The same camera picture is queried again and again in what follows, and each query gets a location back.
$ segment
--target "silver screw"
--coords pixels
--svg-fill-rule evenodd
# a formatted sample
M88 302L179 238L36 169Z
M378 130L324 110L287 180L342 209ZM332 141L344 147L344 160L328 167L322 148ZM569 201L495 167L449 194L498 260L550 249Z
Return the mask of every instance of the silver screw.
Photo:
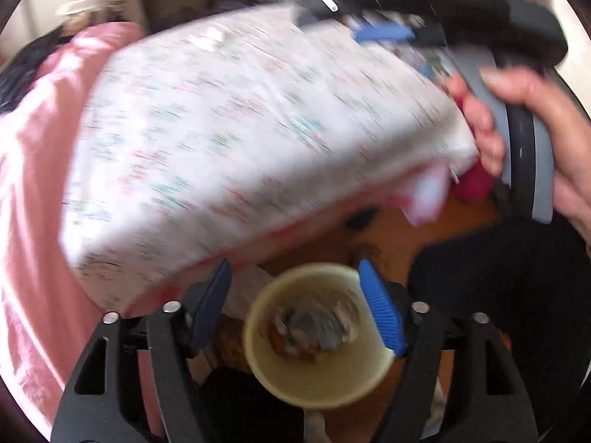
M416 313L429 313L429 305L427 303L425 303L424 301L415 301L413 302L413 304L411 305L411 308L413 310L415 310Z
M167 301L163 306L162 309L165 313L175 313L181 309L180 301Z
M119 313L116 311L109 311L105 315L103 315L103 323L110 325L111 323L115 323L119 319Z
M482 312L474 313L472 318L474 318L476 323L480 323L481 325L486 325L491 320L486 313Z

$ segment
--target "fingernail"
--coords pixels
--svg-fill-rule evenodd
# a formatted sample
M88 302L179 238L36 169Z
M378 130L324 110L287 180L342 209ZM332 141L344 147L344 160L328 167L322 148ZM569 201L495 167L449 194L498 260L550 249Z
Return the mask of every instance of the fingernail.
M479 70L482 77L482 81L486 85L498 86L503 84L505 79L503 73L501 73L496 68L493 68L491 66L483 66Z

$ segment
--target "crumpled trash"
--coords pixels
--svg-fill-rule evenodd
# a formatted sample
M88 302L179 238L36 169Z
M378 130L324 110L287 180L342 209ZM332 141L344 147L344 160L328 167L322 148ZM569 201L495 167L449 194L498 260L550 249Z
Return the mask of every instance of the crumpled trash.
M359 313L342 292L307 293L277 309L268 333L278 355L317 360L357 339Z

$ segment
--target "pink cloth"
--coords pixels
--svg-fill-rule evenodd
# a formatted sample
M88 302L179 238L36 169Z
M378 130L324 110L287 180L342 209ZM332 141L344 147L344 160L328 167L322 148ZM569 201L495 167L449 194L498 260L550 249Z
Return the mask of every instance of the pink cloth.
M105 62L141 37L134 23L80 32L42 64L31 91L0 121L0 374L46 438L101 316L58 245L73 143Z

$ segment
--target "ribbed blue pad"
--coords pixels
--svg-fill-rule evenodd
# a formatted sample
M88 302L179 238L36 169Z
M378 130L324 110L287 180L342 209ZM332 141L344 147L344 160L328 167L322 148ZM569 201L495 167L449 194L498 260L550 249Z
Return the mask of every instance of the ribbed blue pad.
M383 344L396 355L403 355L408 347L404 341L403 318L368 260L359 263L359 281Z

